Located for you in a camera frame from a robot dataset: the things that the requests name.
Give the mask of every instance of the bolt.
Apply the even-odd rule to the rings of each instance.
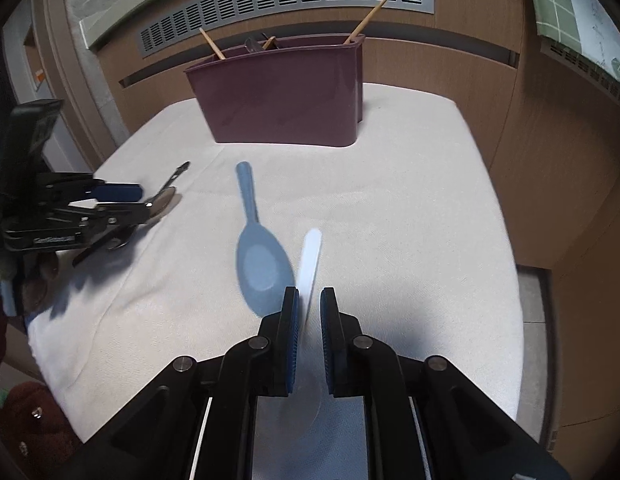
[[[256,335],[250,338],[248,346],[253,350],[262,350],[268,346],[268,339],[262,335]]]
[[[187,355],[182,355],[172,361],[172,368],[174,368],[178,372],[185,372],[186,370],[190,370],[193,364],[194,361],[191,357],[188,357]]]
[[[435,355],[428,359],[428,366],[436,372],[442,372],[446,368],[448,368],[448,361],[446,361],[443,357]]]
[[[368,348],[372,346],[373,341],[372,341],[372,338],[368,337],[367,335],[358,335],[356,336],[356,338],[352,340],[352,343],[357,348],[361,348],[362,350],[367,350]]]

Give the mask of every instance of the green checkered cloth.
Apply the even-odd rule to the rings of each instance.
[[[581,41],[571,0],[534,0],[536,30],[581,54]]]

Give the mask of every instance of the wooden handle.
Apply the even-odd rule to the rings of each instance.
[[[218,47],[218,46],[216,46],[215,42],[214,42],[214,41],[212,41],[212,38],[210,38],[210,36],[206,34],[206,31],[205,31],[205,30],[203,30],[202,28],[200,28],[200,29],[199,29],[199,32],[201,33],[201,35],[202,35],[204,38],[206,38],[206,41],[208,42],[208,44],[209,44],[210,48],[214,51],[214,53],[216,54],[216,56],[217,56],[219,59],[225,59],[225,58],[226,58],[226,56],[224,56],[224,53],[223,53],[223,52],[221,52],[221,51],[219,50],[219,47]]]
[[[354,40],[359,35],[359,33],[363,30],[363,28],[372,19],[372,16],[375,15],[375,12],[377,12],[381,7],[383,7],[384,4],[386,3],[386,1],[388,1],[388,0],[381,0],[378,4],[376,4],[375,8],[372,9],[363,20],[361,20],[361,23],[359,23],[359,25],[357,25],[357,28],[355,28],[350,33],[350,35],[346,38],[346,41],[343,42],[344,45],[347,45],[348,43],[350,43],[352,40]]]
[[[270,36],[266,42],[263,44],[263,49],[264,50],[268,50],[270,48],[270,45],[274,42],[276,38],[274,36]]]

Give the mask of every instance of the chopstick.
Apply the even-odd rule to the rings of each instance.
[[[386,3],[386,1],[388,0],[381,0],[378,4],[376,4],[376,6],[374,7],[374,9],[372,9],[368,15],[361,20],[361,23],[359,23],[359,25],[357,25],[357,28],[355,28],[350,35],[346,38],[346,41],[343,42],[344,45],[349,44],[352,40],[354,40],[354,38],[357,37],[357,35],[363,30],[363,28],[368,24],[368,22],[372,19],[372,16],[375,15],[375,13],[384,6],[384,4]]]
[[[274,43],[274,40],[275,40],[275,39],[276,39],[276,37],[275,37],[275,36],[270,36],[270,37],[266,40],[266,42],[263,44],[263,49],[264,49],[264,50],[268,50],[268,49],[270,48],[270,45],[271,45],[272,43]]]
[[[210,38],[210,36],[206,34],[206,31],[205,31],[205,30],[203,30],[202,28],[199,28],[199,32],[201,33],[201,35],[202,35],[204,38],[206,38],[206,41],[208,42],[208,44],[209,44],[210,48],[214,51],[214,53],[216,54],[216,56],[217,56],[219,59],[225,59],[225,58],[226,58],[226,56],[224,56],[224,53],[223,53],[223,52],[221,52],[221,51],[219,50],[219,47],[218,47],[218,46],[216,46],[215,42],[214,42],[214,41],[212,41],[212,38]]]

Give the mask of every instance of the table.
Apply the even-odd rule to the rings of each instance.
[[[224,354],[256,334],[234,250],[245,217],[235,165],[253,168],[260,221],[296,269],[305,233],[323,245],[296,391],[259,401],[254,478],[366,476],[360,399],[329,397],[318,299],[405,356],[442,354],[512,418],[523,360],[516,269],[498,200],[455,104],[364,85],[347,148],[215,144],[195,100],[167,107],[99,169],[154,193],[185,160],[180,203],[117,253],[74,272],[62,254],[50,308],[29,325],[34,357],[87,440],[174,357]]]

